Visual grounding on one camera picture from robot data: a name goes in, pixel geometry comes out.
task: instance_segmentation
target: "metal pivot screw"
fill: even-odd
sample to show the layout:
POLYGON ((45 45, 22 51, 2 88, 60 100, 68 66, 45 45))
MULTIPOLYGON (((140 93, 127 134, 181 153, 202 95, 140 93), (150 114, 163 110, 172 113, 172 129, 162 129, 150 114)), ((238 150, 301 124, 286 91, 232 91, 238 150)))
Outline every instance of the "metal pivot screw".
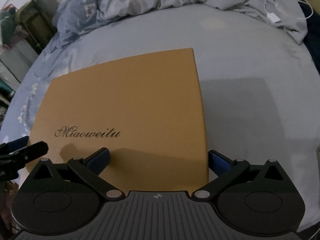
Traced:
POLYGON ((120 197, 121 195, 122 195, 122 192, 117 189, 109 190, 107 192, 107 196, 112 198, 120 197))
POLYGON ((210 197, 210 193, 206 190, 198 190, 195 192, 195 196, 197 198, 208 198, 210 197))

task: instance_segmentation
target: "cardboard box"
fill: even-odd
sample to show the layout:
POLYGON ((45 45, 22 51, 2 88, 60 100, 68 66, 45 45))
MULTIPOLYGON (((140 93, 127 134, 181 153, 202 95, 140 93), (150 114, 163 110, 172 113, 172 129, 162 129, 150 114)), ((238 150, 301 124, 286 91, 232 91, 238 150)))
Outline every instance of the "cardboard box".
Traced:
MULTIPOLYGON (((30 142, 54 163, 111 151, 100 174, 129 190, 190 193, 208 182, 204 114, 192 49, 123 58, 52 80, 30 142)), ((30 171, 37 161, 30 163, 30 171)))

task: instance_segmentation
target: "bed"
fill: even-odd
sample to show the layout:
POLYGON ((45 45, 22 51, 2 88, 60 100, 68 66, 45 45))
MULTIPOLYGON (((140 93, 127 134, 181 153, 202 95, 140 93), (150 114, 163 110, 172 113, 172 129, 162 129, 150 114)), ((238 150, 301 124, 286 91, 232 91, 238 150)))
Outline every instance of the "bed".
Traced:
MULTIPOLYGON (((193 48, 208 148, 254 164, 277 159, 305 202, 299 230, 309 228, 320 221, 320 76, 302 43, 306 20, 285 13, 303 18, 299 4, 281 1, 285 20, 272 25, 264 0, 63 0, 53 19, 58 33, 16 91, 0 141, 29 135, 55 77, 193 48)), ((272 1, 268 10, 275 10, 272 1)), ((17 182, 26 175, 20 171, 17 182)))

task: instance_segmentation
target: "white charging cable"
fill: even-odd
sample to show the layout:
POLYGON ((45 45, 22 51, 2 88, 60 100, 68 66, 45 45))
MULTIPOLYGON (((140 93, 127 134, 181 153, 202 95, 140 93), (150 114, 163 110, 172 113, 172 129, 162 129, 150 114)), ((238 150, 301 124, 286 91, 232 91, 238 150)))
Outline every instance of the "white charging cable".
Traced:
MULTIPOLYGON (((313 8, 312 8, 312 6, 311 6, 311 4, 307 1, 307 0, 305 0, 305 2, 304 1, 301 1, 301 0, 297 0, 297 2, 302 2, 302 3, 305 3, 305 4, 307 4, 307 5, 309 5, 310 6, 310 8, 311 8, 311 14, 308 16, 308 17, 305 17, 305 18, 297 18, 297 19, 299 19, 299 20, 304 20, 304 19, 309 19, 312 15, 313 15, 313 8)), ((266 14, 267 14, 267 17, 268 16, 272 16, 272 15, 275 15, 274 13, 269 13, 268 11, 267 11, 267 9, 266 9, 266 4, 267 4, 267 0, 264 0, 264 10, 265 10, 265 12, 266 12, 266 14)))

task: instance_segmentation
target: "power adapter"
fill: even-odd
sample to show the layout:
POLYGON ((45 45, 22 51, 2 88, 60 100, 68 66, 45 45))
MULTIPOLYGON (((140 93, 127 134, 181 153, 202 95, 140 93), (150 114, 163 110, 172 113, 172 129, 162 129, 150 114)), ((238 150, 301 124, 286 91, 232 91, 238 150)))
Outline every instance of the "power adapter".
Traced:
POLYGON ((279 23, 281 19, 275 13, 268 13, 267 19, 272 23, 279 23))

